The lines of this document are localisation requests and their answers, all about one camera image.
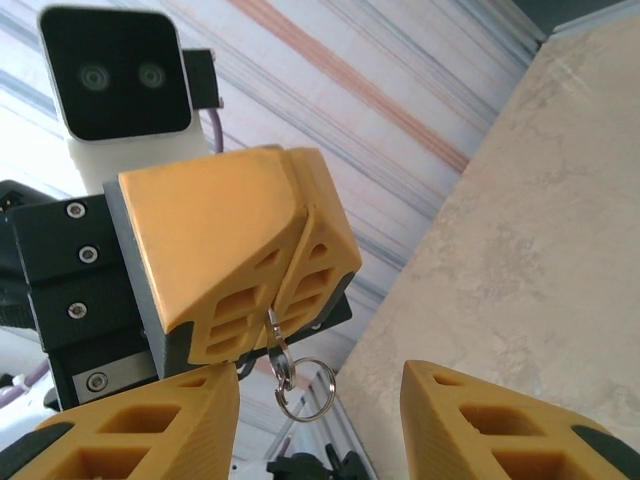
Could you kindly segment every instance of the marble surface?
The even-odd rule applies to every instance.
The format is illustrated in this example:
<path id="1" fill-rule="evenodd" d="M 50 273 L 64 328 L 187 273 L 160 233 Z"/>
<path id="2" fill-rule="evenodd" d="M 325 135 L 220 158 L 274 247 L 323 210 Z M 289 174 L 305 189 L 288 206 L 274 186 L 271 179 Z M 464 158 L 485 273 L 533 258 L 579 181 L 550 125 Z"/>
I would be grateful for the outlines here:
<path id="1" fill-rule="evenodd" d="M 640 448 L 640 17 L 546 44 L 339 377 L 405 478 L 407 359 L 562 405 Z"/>

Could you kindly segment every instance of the camera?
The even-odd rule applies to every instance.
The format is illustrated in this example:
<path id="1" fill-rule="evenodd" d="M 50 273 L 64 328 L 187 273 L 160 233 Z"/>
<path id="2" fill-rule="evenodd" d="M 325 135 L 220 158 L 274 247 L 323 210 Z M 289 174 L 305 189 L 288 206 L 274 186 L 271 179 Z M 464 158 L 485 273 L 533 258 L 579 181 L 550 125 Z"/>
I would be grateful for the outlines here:
<path id="1" fill-rule="evenodd" d="M 166 16 L 54 6 L 39 23 L 61 117 L 73 137 L 112 140 L 189 127 L 182 51 Z"/>
<path id="2" fill-rule="evenodd" d="M 210 154 L 193 103 L 210 108 L 209 97 L 218 99 L 213 61 L 207 51 L 195 54 L 209 55 L 209 77 L 193 73 L 195 51 L 185 67 L 169 18 L 153 11 L 51 6 L 41 13 L 39 28 L 82 183 L 74 194 L 102 193 L 103 183 L 124 171 Z M 198 81 L 212 85 L 190 88 Z"/>

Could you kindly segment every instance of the screw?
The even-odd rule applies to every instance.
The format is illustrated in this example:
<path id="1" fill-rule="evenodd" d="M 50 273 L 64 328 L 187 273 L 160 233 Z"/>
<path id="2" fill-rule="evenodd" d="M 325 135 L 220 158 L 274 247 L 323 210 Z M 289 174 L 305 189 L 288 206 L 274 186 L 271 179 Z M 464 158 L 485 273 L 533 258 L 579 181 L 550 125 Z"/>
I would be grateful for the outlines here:
<path id="1" fill-rule="evenodd" d="M 85 213 L 87 213 L 87 209 L 79 202 L 71 202 L 67 205 L 67 215 L 71 218 L 82 218 Z"/>
<path id="2" fill-rule="evenodd" d="M 87 314 L 87 306 L 84 303 L 76 302 L 69 305 L 67 308 L 67 314 L 74 319 L 79 319 Z"/>
<path id="3" fill-rule="evenodd" d="M 109 384 L 109 379 L 102 372 L 96 372 L 89 375 L 87 378 L 87 388 L 91 392 L 101 392 Z"/>
<path id="4" fill-rule="evenodd" d="M 91 245 L 87 245 L 80 249 L 78 257 L 82 263 L 93 263 L 98 259 L 98 250 Z"/>

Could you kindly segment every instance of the camera lens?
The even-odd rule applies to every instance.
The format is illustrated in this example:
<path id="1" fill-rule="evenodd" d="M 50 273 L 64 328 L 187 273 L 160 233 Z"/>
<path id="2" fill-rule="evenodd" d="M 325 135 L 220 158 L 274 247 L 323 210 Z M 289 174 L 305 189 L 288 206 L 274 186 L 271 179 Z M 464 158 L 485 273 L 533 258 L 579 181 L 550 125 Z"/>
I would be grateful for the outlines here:
<path id="1" fill-rule="evenodd" d="M 101 92 L 109 86 L 109 72 L 100 65 L 84 65 L 80 68 L 82 85 L 92 92 Z"/>
<path id="2" fill-rule="evenodd" d="M 155 63 L 143 63 L 138 70 L 138 78 L 147 88 L 160 88 L 164 85 L 164 70 Z"/>

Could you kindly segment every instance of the metal key ring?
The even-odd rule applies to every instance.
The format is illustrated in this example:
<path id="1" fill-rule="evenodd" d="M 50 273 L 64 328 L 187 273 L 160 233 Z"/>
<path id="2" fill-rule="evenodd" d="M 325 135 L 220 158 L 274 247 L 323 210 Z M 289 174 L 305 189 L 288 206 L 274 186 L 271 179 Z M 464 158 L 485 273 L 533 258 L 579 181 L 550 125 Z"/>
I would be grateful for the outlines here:
<path id="1" fill-rule="evenodd" d="M 278 405 L 280 405 L 282 412 L 288 418 L 295 422 L 308 423 L 322 417 L 329 411 L 329 409 L 333 405 L 333 401 L 336 399 L 336 375 L 335 373 L 333 373 L 333 369 L 329 365 L 322 362 L 321 360 L 318 360 L 317 358 L 303 357 L 293 362 L 294 367 L 297 367 L 301 363 L 315 363 L 316 365 L 319 365 L 329 377 L 329 396 L 327 397 L 327 401 L 325 402 L 324 406 L 320 410 L 318 410 L 318 412 L 308 417 L 298 417 L 294 415 L 287 409 L 287 405 L 289 404 L 289 402 L 284 397 L 285 385 L 282 381 L 278 384 L 278 388 L 276 388 L 276 401 L 278 402 Z"/>
<path id="2" fill-rule="evenodd" d="M 291 352 L 284 341 L 276 312 L 269 308 L 265 319 L 267 330 L 267 355 L 271 371 L 278 379 L 278 385 L 291 391 L 296 386 L 296 367 Z"/>

